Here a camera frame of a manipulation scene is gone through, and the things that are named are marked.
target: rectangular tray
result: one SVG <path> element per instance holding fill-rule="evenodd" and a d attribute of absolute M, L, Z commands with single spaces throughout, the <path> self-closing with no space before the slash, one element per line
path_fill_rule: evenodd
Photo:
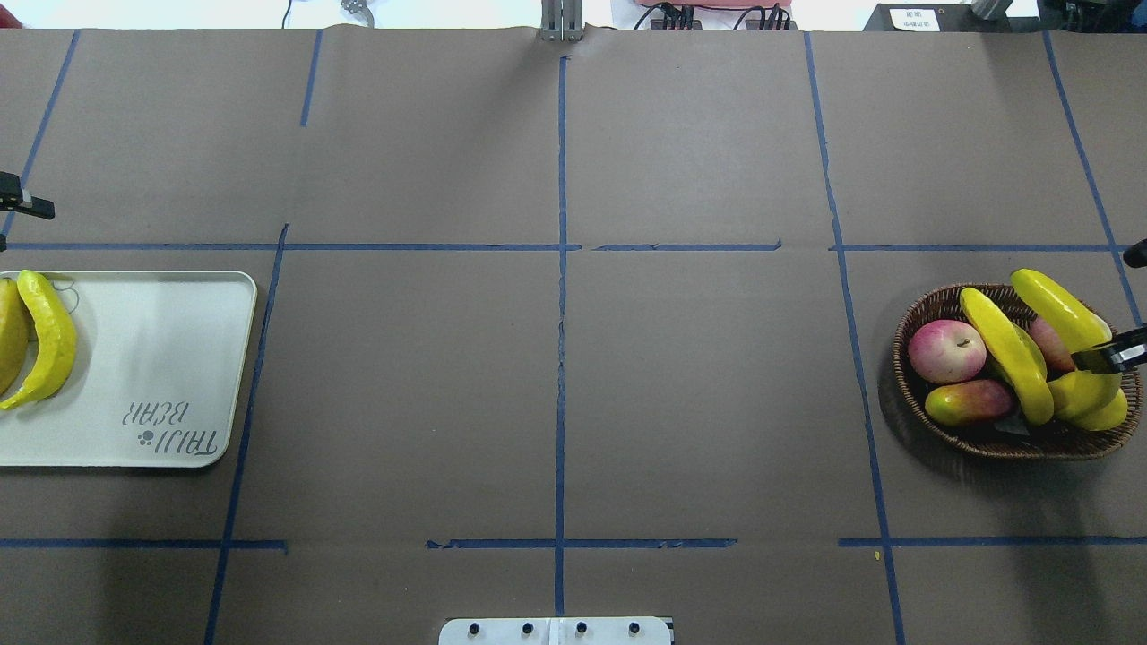
<path fill-rule="evenodd" d="M 194 468 L 219 459 L 251 333 L 251 277 L 44 273 L 76 324 L 76 364 L 55 396 L 0 412 L 0 466 Z M 29 344 L 24 372 L 5 396 L 23 382 L 37 347 Z"/>

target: brown woven basket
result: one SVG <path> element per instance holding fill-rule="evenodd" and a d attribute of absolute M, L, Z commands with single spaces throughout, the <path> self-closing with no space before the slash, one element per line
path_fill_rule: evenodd
<path fill-rule="evenodd" d="M 892 372 L 900 396 L 907 403 L 912 415 L 922 426 L 960 450 L 1000 459 L 1097 459 L 1110 454 L 1128 443 L 1142 414 L 1142 382 L 1137 371 L 1123 374 L 1122 388 L 1128 396 L 1128 418 L 1110 430 L 1082 430 L 1053 419 L 1038 428 L 1029 428 L 1030 437 L 1016 437 L 991 425 L 946 428 L 934 422 L 924 413 L 923 402 L 928 391 L 935 386 L 916 375 L 908 364 L 908 340 L 920 327 L 933 320 L 947 318 L 967 322 L 968 319 L 960 310 L 959 302 L 960 289 L 963 287 L 975 287 L 983 292 L 1008 318 L 1024 329 L 1036 319 L 1036 312 L 1024 304 L 1015 289 L 1008 285 L 951 285 L 918 300 L 896 328 L 892 339 Z"/>

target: mango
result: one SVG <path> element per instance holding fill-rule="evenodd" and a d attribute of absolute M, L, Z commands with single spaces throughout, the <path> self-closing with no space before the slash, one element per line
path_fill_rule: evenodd
<path fill-rule="evenodd" d="M 976 379 L 928 393 L 924 412 L 942 426 L 959 427 L 1002 419 L 1015 404 L 1015 396 L 1000 382 Z"/>

